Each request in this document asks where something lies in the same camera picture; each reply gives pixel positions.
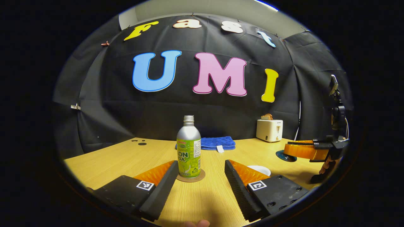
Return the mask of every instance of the pink letter m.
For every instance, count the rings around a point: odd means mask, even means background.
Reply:
[[[199,60],[198,84],[192,90],[198,94],[209,94],[212,87],[209,86],[209,75],[218,93],[222,93],[228,80],[230,86],[226,89],[227,94],[233,96],[245,96],[247,90],[244,88],[244,67],[247,62],[243,59],[233,57],[222,69],[216,56],[211,53],[197,53],[195,57]]]

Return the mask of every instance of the table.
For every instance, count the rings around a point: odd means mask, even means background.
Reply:
[[[210,221],[211,226],[245,226],[236,198],[224,173],[225,160],[231,159],[246,166],[265,166],[271,176],[282,174],[297,184],[312,189],[319,184],[308,184],[318,174],[323,162],[296,162],[279,159],[275,152],[283,150],[291,140],[268,143],[260,139],[236,140],[235,150],[201,151],[201,168],[206,176],[199,182],[175,180],[170,195],[158,220],[164,227],[178,227],[184,221]],[[177,160],[176,141],[133,138],[122,143],[65,160],[76,178],[86,187],[98,189],[121,175],[136,176],[155,166]]]

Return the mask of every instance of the blue towel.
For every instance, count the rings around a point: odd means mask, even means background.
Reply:
[[[217,137],[217,138],[201,138],[202,150],[216,150],[216,146],[222,145],[223,150],[234,150],[236,143],[231,137]]]

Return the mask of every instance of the green can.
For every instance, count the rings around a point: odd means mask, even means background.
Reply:
[[[195,178],[201,173],[201,136],[194,126],[194,116],[184,116],[184,126],[177,134],[179,174]]]

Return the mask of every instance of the white plate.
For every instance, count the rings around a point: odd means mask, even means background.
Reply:
[[[271,175],[271,171],[268,168],[264,167],[264,166],[247,166],[247,167],[249,167],[249,168],[251,168],[253,170],[256,170],[256,171],[258,171],[260,173],[263,173],[263,174],[265,174],[267,176]]]

